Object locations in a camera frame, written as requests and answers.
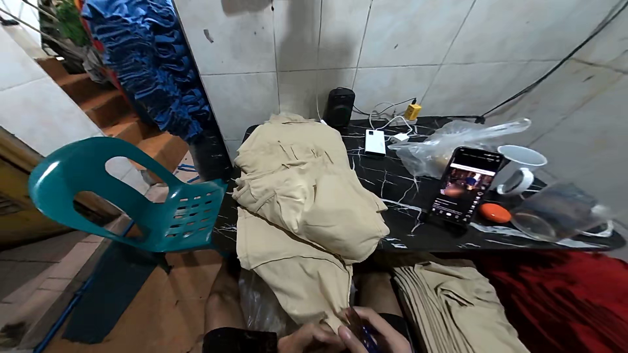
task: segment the stair step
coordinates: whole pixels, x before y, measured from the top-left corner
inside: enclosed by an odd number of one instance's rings
[[[108,91],[104,85],[92,81],[88,73],[66,75],[55,81],[76,104],[81,104]]]
[[[60,79],[64,76],[68,76],[68,72],[57,58],[43,58],[36,60],[39,66],[50,76],[53,80]]]
[[[134,112],[130,112],[114,125],[103,128],[102,132],[109,137],[123,139],[137,145],[143,139],[158,133],[159,130],[141,122]]]
[[[173,172],[177,168],[179,162],[188,152],[188,144],[186,144],[180,137],[173,136],[169,133],[160,133],[156,136],[144,139],[138,143],[138,148],[156,160],[159,164],[163,165],[170,172]],[[139,170],[146,169],[144,166],[135,162],[133,162],[133,164]],[[160,178],[153,174],[153,172],[149,171],[149,175],[155,181],[163,182]]]
[[[79,104],[79,106],[101,129],[115,124],[131,111],[131,107],[117,90],[101,93]]]

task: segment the black marble table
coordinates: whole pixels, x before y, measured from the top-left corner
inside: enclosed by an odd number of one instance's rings
[[[447,118],[419,118],[415,132],[410,141],[422,141],[435,129],[450,121]],[[383,126],[384,122],[374,121],[374,126]],[[246,131],[244,139],[250,135],[256,126]],[[394,151],[387,149],[385,157],[371,157],[364,154],[364,133],[370,129],[368,120],[351,120],[351,124],[340,133],[347,147],[349,163],[355,170],[362,186],[378,195],[388,206],[382,213],[390,235],[382,239],[378,249],[383,251],[431,251],[455,252],[470,250],[513,250],[513,249],[571,249],[582,251],[609,251],[625,245],[624,238],[614,232],[610,237],[576,236],[569,245],[552,242],[535,241],[525,237],[506,236],[482,232],[472,225],[468,231],[459,234],[447,229],[442,224],[431,221],[424,222],[421,214],[430,205],[438,192],[439,180],[430,177],[415,178],[411,175],[396,156]],[[386,136],[405,133],[408,128],[394,126],[385,128]],[[235,251],[237,233],[237,203],[231,197],[235,179],[239,176],[239,169],[234,168],[234,175],[229,183],[227,195],[222,201],[220,214],[216,221],[212,239],[214,244],[225,251]],[[544,183],[537,180],[536,188],[542,188]],[[488,194],[486,201],[498,203],[520,202]],[[499,225],[476,215],[473,222],[482,225]]]

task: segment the beige clothing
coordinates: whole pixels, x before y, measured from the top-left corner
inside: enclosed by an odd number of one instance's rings
[[[427,351],[527,353],[489,280],[470,261],[438,262],[394,269]]]
[[[349,305],[351,266],[241,207],[236,248],[242,268],[271,287],[296,323],[325,320],[338,329],[337,314]]]
[[[336,330],[349,305],[351,267],[389,233],[381,200],[364,189],[340,134],[301,116],[272,116],[238,149],[233,198],[237,253],[296,323]]]

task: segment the plastic bag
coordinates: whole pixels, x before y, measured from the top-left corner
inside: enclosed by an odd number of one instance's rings
[[[248,330],[275,332],[277,337],[283,337],[298,329],[298,325],[281,308],[273,290],[255,272],[242,269],[238,287]]]
[[[473,122],[454,120],[436,130],[423,142],[394,143],[388,148],[396,151],[410,174],[416,177],[440,178],[457,147],[495,151],[500,144],[490,139],[520,133],[530,127],[530,124],[530,119],[520,118],[486,128]]]

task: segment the teal plastic chair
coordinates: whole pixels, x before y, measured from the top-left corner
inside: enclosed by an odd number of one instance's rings
[[[162,204],[110,175],[105,163],[113,157],[129,158],[158,175],[168,185]],[[41,213],[68,227],[123,242],[151,253],[212,248],[212,229],[226,184],[222,180],[186,184],[131,143],[94,137],[51,153],[31,173],[30,197]],[[74,196],[94,192],[125,211],[143,237],[121,237],[85,219],[74,210]]]

